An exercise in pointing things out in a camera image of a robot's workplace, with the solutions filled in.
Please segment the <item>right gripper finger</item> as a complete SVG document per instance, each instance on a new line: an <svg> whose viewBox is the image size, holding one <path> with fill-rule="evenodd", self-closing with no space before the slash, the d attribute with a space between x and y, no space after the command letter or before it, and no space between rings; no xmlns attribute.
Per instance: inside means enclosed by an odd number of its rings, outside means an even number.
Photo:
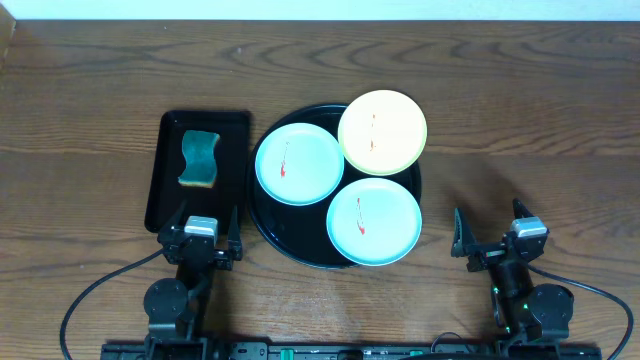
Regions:
<svg viewBox="0 0 640 360"><path fill-rule="evenodd" d="M512 200L512 207L515 219L524 219L524 218L532 218L533 214L528 210L528 208L522 203L522 201L518 198L514 198Z"/></svg>
<svg viewBox="0 0 640 360"><path fill-rule="evenodd" d="M476 246L476 238L460 208L454 211L454 237L451 256L455 258L470 256Z"/></svg>

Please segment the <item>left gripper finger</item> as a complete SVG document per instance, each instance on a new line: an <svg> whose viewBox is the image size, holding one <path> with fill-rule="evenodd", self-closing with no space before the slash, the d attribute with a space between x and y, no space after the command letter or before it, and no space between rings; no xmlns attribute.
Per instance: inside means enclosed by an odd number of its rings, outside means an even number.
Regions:
<svg viewBox="0 0 640 360"><path fill-rule="evenodd" d="M237 207L234 207L231 213L229 230L227 234L227 243L231 258L234 261L241 261L243 257L243 246L240 238Z"/></svg>
<svg viewBox="0 0 640 360"><path fill-rule="evenodd" d="M176 231L180 232L182 227L180 221L182 219L184 210L186 207L186 201L183 200L178 206L177 210L169 217L166 223L159 229L158 235L172 236Z"/></svg>

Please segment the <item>light blue plate front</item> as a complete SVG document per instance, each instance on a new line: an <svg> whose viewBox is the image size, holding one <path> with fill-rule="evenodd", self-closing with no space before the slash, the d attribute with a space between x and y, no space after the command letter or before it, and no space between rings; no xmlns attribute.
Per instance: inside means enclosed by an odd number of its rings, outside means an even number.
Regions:
<svg viewBox="0 0 640 360"><path fill-rule="evenodd" d="M326 228L332 245L348 260L384 266L402 259L416 245L422 215L417 200L400 184L365 178L334 197Z"/></svg>

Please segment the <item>green yellow sponge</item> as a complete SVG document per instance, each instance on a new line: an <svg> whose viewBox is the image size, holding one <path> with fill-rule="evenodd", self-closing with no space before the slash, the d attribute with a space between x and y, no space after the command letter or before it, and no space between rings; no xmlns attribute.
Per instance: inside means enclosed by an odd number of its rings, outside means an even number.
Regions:
<svg viewBox="0 0 640 360"><path fill-rule="evenodd" d="M213 188L218 166L215 148L220 135L213 132L187 130L182 140L182 155L185 168L178 177L183 187Z"/></svg>

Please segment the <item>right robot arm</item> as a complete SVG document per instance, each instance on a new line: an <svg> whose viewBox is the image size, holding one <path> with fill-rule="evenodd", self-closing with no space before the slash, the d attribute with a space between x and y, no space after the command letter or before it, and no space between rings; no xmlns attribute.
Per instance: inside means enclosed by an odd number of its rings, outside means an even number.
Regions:
<svg viewBox="0 0 640 360"><path fill-rule="evenodd" d="M514 346L557 347L569 337L574 305L574 296L566 287L533 284L528 266L544 253L550 231L520 200L513 200L512 205L510 229L494 243L479 242L457 208L451 248L452 257L468 259L468 271L489 273L494 318L507 331L507 337L496 344L503 356Z"/></svg>

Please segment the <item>light blue plate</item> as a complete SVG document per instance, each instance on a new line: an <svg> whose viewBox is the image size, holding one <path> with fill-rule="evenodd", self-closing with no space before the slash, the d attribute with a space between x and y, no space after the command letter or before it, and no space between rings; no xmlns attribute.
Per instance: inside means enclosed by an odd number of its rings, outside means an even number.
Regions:
<svg viewBox="0 0 640 360"><path fill-rule="evenodd" d="M309 123L292 123L271 132L259 145L255 174L273 199L307 206L329 196L344 173L344 156L333 135Z"/></svg>
<svg viewBox="0 0 640 360"><path fill-rule="evenodd" d="M332 245L348 260L384 266L402 259L416 245L422 215L417 200L400 184L365 178L334 197L326 228Z"/></svg>

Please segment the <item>yellow plate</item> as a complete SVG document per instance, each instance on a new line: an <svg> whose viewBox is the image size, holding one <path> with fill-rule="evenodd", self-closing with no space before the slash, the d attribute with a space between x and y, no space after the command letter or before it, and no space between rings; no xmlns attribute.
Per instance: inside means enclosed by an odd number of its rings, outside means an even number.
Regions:
<svg viewBox="0 0 640 360"><path fill-rule="evenodd" d="M374 176L393 175L411 166L422 154L427 135L420 106L393 90L356 98L341 115L337 130L349 164Z"/></svg>

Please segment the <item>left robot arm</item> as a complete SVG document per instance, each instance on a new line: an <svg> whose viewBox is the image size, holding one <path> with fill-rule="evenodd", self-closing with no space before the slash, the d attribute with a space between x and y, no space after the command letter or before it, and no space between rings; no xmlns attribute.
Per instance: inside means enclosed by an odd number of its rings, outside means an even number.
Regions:
<svg viewBox="0 0 640 360"><path fill-rule="evenodd" d="M202 330L217 270L230 271L243 257L238 209L233 208L227 247L218 249L219 222L215 218L183 217L186 204L158 231L167 262L178 267L173 278L156 281L144 296L149 317L142 358L227 359L228 346Z"/></svg>

